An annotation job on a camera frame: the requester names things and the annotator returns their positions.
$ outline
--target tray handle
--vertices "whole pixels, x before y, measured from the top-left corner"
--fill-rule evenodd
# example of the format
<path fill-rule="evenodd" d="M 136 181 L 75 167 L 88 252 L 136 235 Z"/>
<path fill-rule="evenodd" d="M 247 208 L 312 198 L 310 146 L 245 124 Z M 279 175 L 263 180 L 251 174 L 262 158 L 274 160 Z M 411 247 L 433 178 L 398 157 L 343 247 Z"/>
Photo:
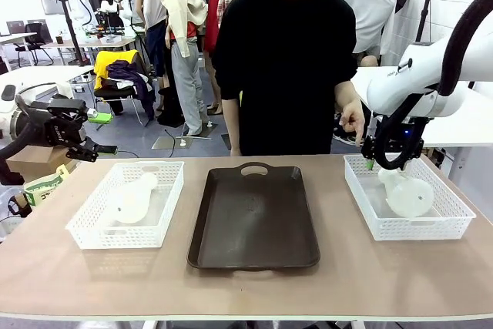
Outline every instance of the tray handle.
<path fill-rule="evenodd" d="M 267 175 L 271 170 L 274 169 L 273 166 L 267 165 L 266 163 L 262 163 L 262 162 L 247 162 L 241 166 L 238 166 L 236 169 L 238 170 L 238 172 L 241 173 L 244 169 L 247 169 L 248 167 L 263 167 L 264 169 L 267 170 Z"/>

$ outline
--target white desk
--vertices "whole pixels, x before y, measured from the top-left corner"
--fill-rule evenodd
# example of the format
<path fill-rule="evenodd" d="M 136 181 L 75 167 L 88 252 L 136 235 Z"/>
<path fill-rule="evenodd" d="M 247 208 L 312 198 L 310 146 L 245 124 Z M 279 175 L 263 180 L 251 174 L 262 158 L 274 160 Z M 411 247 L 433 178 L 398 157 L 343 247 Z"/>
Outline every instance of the white desk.
<path fill-rule="evenodd" d="M 16 43 L 22 43 L 24 44 L 26 52 L 28 52 L 28 58 L 29 62 L 31 65 L 34 65 L 34 61 L 32 60 L 31 53 L 29 53 L 29 48 L 28 48 L 28 43 L 25 41 L 25 38 L 28 36 L 33 36 L 36 35 L 35 32 L 26 32 L 22 34 L 12 34 L 9 36 L 0 36 L 0 57 L 3 58 L 5 64 L 7 65 L 7 69 L 9 71 L 12 71 L 12 67 L 10 66 L 10 63 L 8 62 L 7 54 L 5 53 L 5 50 L 3 49 L 3 45 L 5 44 L 12 44 L 14 42 Z"/>
<path fill-rule="evenodd" d="M 367 89 L 372 79 L 385 78 L 397 67 L 360 67 L 352 78 L 354 88 L 365 105 Z M 474 90 L 468 90 L 464 105 L 452 116 L 438 117 L 426 125 L 423 133 L 427 148 L 460 148 L 456 153 L 451 179 L 456 180 L 461 165 L 473 146 L 493 145 L 493 100 Z"/>
<path fill-rule="evenodd" d="M 20 89 L 47 82 L 68 82 L 93 69 L 93 65 L 85 65 L 84 67 L 78 67 L 76 65 L 23 67 L 0 75 L 0 88 L 3 88 L 3 86 L 7 84 L 16 85 Z M 54 86 L 40 86 L 33 89 L 33 98 L 38 98 L 53 89 L 53 87 Z"/>
<path fill-rule="evenodd" d="M 123 37 L 121 42 L 115 42 L 114 44 L 102 44 L 101 40 L 94 40 L 91 42 L 79 42 L 79 48 L 80 49 L 88 49 L 88 54 L 89 58 L 91 60 L 91 63 L 95 63 L 94 56 L 92 55 L 92 49 L 104 49 L 104 48 L 110 48 L 110 49 L 115 49 L 115 48 L 126 48 L 127 50 L 130 50 L 129 45 L 135 42 L 135 38 L 129 38 L 129 37 Z M 62 59 L 63 65 L 65 65 L 65 60 L 63 58 L 62 54 L 62 49 L 67 48 L 67 49 L 73 49 L 74 48 L 74 43 L 72 40 L 64 40 L 62 44 L 58 44 L 57 42 L 50 42 L 49 44 L 43 45 L 43 49 L 57 49 L 59 51 L 60 59 Z"/>

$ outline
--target finger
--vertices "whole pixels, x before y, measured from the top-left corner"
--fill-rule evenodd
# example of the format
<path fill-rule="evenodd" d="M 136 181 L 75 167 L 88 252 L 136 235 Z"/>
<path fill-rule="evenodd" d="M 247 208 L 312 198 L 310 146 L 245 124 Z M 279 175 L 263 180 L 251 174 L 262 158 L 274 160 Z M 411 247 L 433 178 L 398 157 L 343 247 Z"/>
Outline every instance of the finger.
<path fill-rule="evenodd" d="M 349 109 L 345 109 L 342 112 L 342 115 L 340 115 L 340 121 L 339 125 L 344 126 L 349 122 L 349 119 L 351 118 L 351 112 Z"/>
<path fill-rule="evenodd" d="M 355 129 L 356 129 L 356 146 L 360 146 L 361 141 L 363 140 L 364 125 L 358 123 Z"/>

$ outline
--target office chair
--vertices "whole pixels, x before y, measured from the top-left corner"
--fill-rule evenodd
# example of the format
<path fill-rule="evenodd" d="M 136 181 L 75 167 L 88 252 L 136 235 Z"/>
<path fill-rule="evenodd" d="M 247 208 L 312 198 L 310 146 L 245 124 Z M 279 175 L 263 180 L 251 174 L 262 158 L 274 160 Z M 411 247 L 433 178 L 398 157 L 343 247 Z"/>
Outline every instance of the office chair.
<path fill-rule="evenodd" d="M 34 59 L 34 64 L 38 65 L 39 60 L 38 60 L 38 54 L 36 53 L 37 50 L 42 50 L 48 58 L 52 61 L 49 65 L 52 65 L 53 58 L 50 57 L 50 55 L 41 47 L 41 45 L 46 44 L 45 40 L 41 36 L 41 28 L 42 28 L 42 23 L 28 23 L 25 26 L 25 32 L 35 32 L 36 35 L 28 36 L 25 38 L 26 42 L 28 43 L 28 49 L 29 52 L 31 52 L 32 58 Z M 16 48 L 15 51 L 17 52 L 17 63 L 19 68 L 21 67 L 21 52 L 26 52 L 25 46 L 21 46 L 18 44 L 15 44 Z"/>

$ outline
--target cardboard box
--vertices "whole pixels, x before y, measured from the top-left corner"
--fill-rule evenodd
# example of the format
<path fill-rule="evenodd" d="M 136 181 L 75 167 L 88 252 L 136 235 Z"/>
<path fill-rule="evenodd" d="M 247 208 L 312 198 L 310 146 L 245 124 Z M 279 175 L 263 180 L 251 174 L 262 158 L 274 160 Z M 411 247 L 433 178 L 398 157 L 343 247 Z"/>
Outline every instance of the cardboard box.
<path fill-rule="evenodd" d="M 67 158 L 67 148 L 47 148 L 43 146 L 27 146 L 16 155 L 7 159 L 8 168 L 20 173 L 26 183 L 51 175 L 60 165 L 66 165 L 72 171 L 78 161 Z"/>

